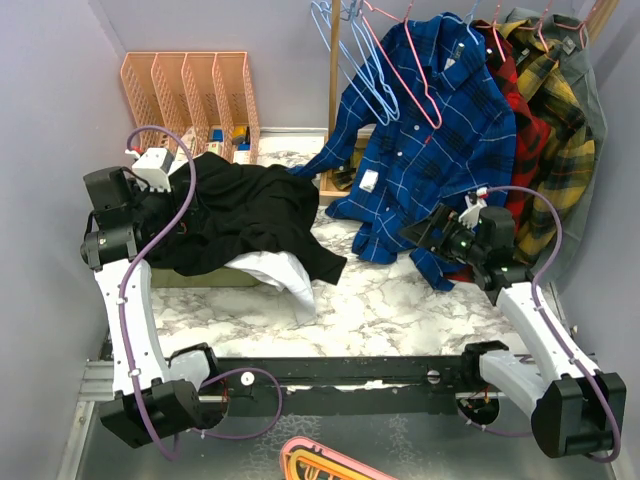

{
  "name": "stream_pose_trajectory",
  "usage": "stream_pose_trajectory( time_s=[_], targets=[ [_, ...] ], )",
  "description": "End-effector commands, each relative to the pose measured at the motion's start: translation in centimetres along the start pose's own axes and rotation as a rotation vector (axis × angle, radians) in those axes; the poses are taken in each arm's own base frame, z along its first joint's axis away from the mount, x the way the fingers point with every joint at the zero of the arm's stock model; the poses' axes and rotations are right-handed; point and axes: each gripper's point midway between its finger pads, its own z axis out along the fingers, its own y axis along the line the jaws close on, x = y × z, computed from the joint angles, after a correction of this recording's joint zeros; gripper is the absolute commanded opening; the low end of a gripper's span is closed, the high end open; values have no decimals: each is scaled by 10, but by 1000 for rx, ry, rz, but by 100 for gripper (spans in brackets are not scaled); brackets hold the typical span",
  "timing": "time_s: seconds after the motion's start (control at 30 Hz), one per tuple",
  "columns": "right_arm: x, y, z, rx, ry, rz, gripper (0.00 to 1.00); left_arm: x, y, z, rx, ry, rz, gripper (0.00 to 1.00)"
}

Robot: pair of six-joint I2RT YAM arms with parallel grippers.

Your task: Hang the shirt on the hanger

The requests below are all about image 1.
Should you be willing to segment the black shirt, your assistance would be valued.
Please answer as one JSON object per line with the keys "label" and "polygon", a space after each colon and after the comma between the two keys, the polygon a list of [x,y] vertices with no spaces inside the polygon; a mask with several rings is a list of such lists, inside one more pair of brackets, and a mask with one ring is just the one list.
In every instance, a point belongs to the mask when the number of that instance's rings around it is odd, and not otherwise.
{"label": "black shirt", "polygon": [[196,211],[149,254],[154,268],[183,276],[203,275],[241,254],[289,252],[312,280],[336,285],[346,258],[323,247],[311,233],[319,192],[309,179],[281,165],[231,164],[214,153],[194,160]]}

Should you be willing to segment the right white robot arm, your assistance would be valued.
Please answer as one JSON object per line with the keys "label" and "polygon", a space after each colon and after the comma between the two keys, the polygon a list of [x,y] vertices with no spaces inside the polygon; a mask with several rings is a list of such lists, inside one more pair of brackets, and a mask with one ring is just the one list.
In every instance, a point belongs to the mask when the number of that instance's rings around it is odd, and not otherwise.
{"label": "right white robot arm", "polygon": [[442,260],[471,267],[474,283],[511,322],[533,361],[499,341],[466,346],[459,367],[469,390],[497,387],[528,416],[531,433],[550,458],[584,455],[611,462],[621,447],[626,386],[605,373],[572,340],[513,258],[515,223],[502,207],[472,205],[474,226],[446,205],[403,228],[401,236]]}

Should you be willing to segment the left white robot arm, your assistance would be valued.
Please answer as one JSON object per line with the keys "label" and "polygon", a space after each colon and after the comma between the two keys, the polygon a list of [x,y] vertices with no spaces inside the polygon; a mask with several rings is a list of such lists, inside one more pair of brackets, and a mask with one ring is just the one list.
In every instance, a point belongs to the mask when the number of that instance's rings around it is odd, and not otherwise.
{"label": "left white robot arm", "polygon": [[151,267],[138,256],[172,219],[173,200],[152,193],[126,167],[89,173],[84,183],[93,209],[80,252],[104,300],[114,363],[113,397],[99,408],[102,425],[132,448],[216,426],[222,413],[199,399],[220,385],[215,355],[201,343],[163,356]]}

